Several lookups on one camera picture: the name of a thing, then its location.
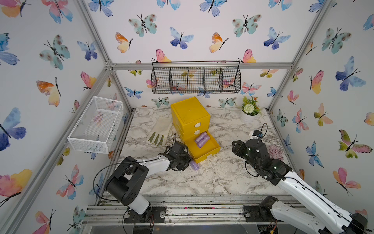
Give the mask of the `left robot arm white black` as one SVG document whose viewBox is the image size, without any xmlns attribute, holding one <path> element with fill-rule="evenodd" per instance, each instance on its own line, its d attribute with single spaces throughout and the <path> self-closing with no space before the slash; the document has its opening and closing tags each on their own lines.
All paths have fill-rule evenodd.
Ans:
<svg viewBox="0 0 374 234">
<path fill-rule="evenodd" d="M 167 146 L 164 152 L 152 159 L 137 161 L 132 157 L 126 157 L 107 179 L 104 188 L 118 202 L 130 209 L 125 212 L 125 222 L 161 223 L 164 218 L 156 216 L 165 209 L 153 208 L 140 194 L 140 190 L 147 177 L 170 170 L 184 171 L 191 160 L 188 147 L 180 141 L 171 147 Z"/>
</svg>

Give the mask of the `purple roll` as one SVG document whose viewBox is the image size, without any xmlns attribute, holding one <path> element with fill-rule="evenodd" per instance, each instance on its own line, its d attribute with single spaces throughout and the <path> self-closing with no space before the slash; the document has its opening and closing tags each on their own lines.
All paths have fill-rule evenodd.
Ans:
<svg viewBox="0 0 374 234">
<path fill-rule="evenodd" d="M 198 148 L 202 148 L 208 141 L 210 140 L 210 136 L 206 135 L 204 136 L 198 143 L 197 146 Z"/>
<path fill-rule="evenodd" d="M 204 137 L 207 136 L 207 133 L 206 132 L 203 132 L 201 133 L 196 139 L 195 139 L 195 142 L 196 143 L 199 143 L 202 139 L 204 139 Z"/>
</svg>

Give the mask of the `yellow three-drawer box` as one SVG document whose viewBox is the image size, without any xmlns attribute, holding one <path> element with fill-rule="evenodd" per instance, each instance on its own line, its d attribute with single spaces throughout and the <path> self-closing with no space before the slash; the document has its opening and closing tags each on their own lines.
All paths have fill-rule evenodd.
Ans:
<svg viewBox="0 0 374 234">
<path fill-rule="evenodd" d="M 170 107 L 173 126 L 195 163 L 201 163 L 219 153 L 221 147 L 209 132 L 210 114 L 196 97 L 174 103 Z M 210 136 L 210 140 L 198 148 L 195 139 L 203 132 Z"/>
</svg>

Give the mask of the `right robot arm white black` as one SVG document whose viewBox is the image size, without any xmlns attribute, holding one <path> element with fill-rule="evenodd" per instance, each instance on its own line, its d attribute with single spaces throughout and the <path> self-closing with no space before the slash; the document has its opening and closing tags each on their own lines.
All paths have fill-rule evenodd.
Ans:
<svg viewBox="0 0 374 234">
<path fill-rule="evenodd" d="M 266 181 L 281 188 L 301 203 L 310 214 L 287 206 L 268 196 L 259 210 L 270 213 L 272 219 L 286 222 L 307 234 L 366 234 L 368 220 L 360 213 L 352 214 L 307 185 L 290 166 L 270 158 L 261 139 L 233 141 L 232 152 L 244 159 Z"/>
</svg>

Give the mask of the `purple roll angled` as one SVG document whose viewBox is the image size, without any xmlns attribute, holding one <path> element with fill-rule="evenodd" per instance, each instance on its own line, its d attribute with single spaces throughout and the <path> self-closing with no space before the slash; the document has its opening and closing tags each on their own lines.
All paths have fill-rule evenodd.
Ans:
<svg viewBox="0 0 374 234">
<path fill-rule="evenodd" d="M 197 171 L 197 170 L 200 169 L 200 166 L 199 166 L 197 163 L 195 163 L 194 161 L 191 161 L 191 162 L 190 162 L 190 167 L 191 167 L 194 171 Z"/>
</svg>

